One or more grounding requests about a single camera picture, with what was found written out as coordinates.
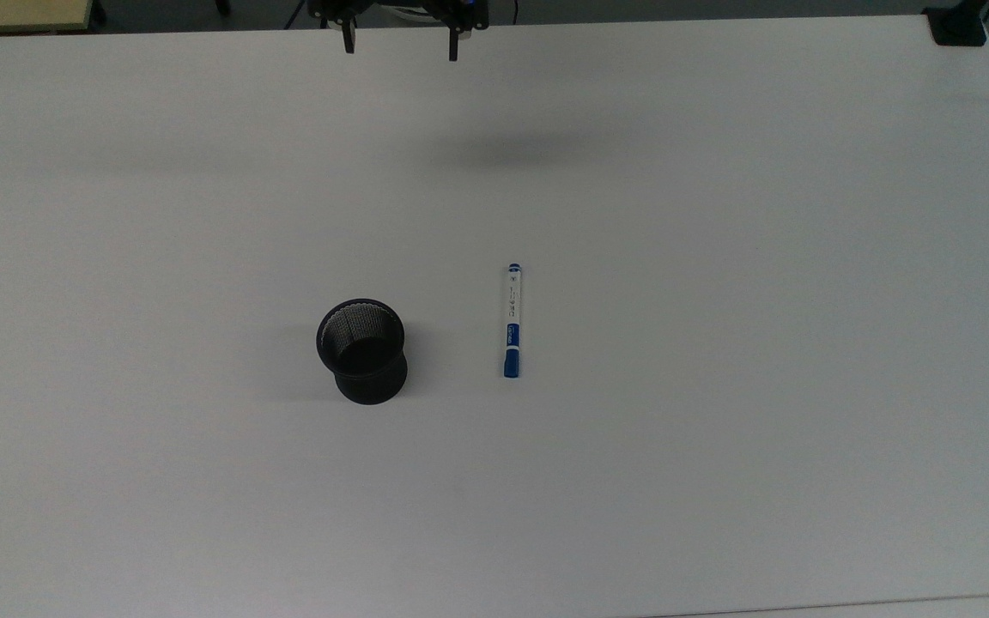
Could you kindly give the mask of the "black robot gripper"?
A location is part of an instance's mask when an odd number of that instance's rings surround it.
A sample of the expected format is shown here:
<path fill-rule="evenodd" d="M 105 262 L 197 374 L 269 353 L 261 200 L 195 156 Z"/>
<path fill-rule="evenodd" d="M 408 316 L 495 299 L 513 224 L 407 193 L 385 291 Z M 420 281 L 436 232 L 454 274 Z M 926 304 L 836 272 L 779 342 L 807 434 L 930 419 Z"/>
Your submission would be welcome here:
<path fill-rule="evenodd" d="M 401 19 L 443 24 L 450 31 L 450 62 L 457 62 L 464 32 L 486 30 L 490 25 L 488 1 L 306 1 L 313 19 L 341 27 L 346 54 L 355 54 L 358 16 L 374 5 Z"/>

